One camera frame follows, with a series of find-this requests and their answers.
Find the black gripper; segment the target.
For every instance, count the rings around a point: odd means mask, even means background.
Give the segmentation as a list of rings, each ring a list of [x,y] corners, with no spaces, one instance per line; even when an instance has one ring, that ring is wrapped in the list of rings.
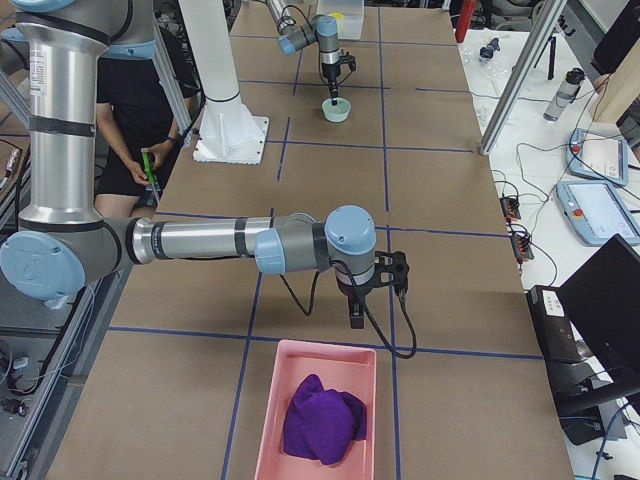
[[[337,279],[336,282],[339,291],[348,299],[350,327],[352,329],[363,329],[364,311],[361,303],[365,301],[366,296],[372,291],[372,287],[366,284],[347,284],[340,279]]]
[[[340,76],[339,64],[322,64],[322,77],[329,86],[331,105],[335,106],[338,99],[338,81]]]

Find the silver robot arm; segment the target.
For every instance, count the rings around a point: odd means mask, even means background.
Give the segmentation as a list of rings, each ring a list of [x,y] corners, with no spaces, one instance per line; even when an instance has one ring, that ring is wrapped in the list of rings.
[[[370,214],[342,206],[323,221],[286,217],[196,223],[101,216],[94,206],[97,66],[101,55],[151,58],[160,40],[149,1],[19,1],[28,44],[31,198],[2,245],[1,269],[43,301],[74,294],[132,264],[252,258],[265,274],[333,269],[353,327],[381,270]]]
[[[335,106],[342,64],[337,20],[327,15],[309,19],[300,7],[288,1],[270,0],[266,6],[275,23],[278,45],[284,55],[292,56],[308,46],[318,45],[321,77],[329,89],[331,105]]]

